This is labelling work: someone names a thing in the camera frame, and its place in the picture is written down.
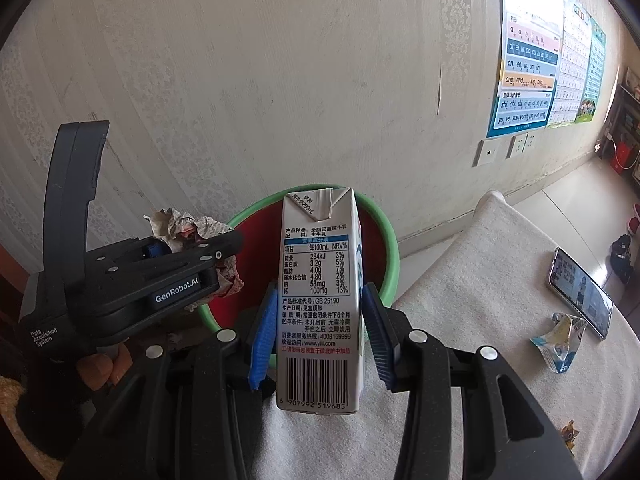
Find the smartphone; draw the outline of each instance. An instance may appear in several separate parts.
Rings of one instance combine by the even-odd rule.
[[[560,247],[554,254],[547,285],[587,320],[600,339],[607,337],[613,301]]]

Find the table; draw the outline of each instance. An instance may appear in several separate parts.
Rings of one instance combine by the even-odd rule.
[[[549,370],[532,336],[569,312],[545,286],[556,244],[490,192],[472,225],[394,305],[415,328],[467,351],[495,346],[557,428],[580,431],[574,448],[585,480],[594,480],[625,441],[640,407],[640,343],[615,309],[606,341],[587,330],[571,369]],[[253,475],[259,480],[393,478],[407,394],[391,394],[365,346],[361,409],[348,416],[303,415],[265,404]],[[450,478],[462,477],[462,410],[452,397]]]

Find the nutrition facts table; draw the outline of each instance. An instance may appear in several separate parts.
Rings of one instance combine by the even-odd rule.
[[[283,297],[349,296],[349,235],[284,240]]]

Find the educational poster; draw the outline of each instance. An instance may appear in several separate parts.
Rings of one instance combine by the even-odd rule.
[[[573,123],[582,101],[591,50],[591,17],[576,0],[564,0],[564,35],[548,126]]]
[[[591,18],[591,51],[589,54],[589,63],[587,68],[587,78],[584,85],[584,92],[580,105],[578,106],[578,114],[575,118],[576,123],[587,123],[593,119],[600,96],[600,85],[602,83],[602,74],[604,72],[604,57],[607,47],[607,37],[604,31]]]
[[[500,81],[487,137],[546,125],[564,0],[503,0]]]

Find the white wall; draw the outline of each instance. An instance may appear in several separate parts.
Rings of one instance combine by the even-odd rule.
[[[633,72],[640,76],[640,56],[638,55],[638,46],[628,30],[625,30],[624,33],[624,54],[623,62],[620,67],[621,82],[625,80],[626,67],[630,67]]]
[[[606,0],[602,99],[622,58]],[[0,51],[0,243],[42,257],[60,123],[111,121],[91,247],[175,206],[228,219],[308,182],[373,197],[399,238],[593,149],[604,120],[544,131],[473,168],[494,97],[500,0],[33,0]],[[503,143],[502,155],[507,142]]]

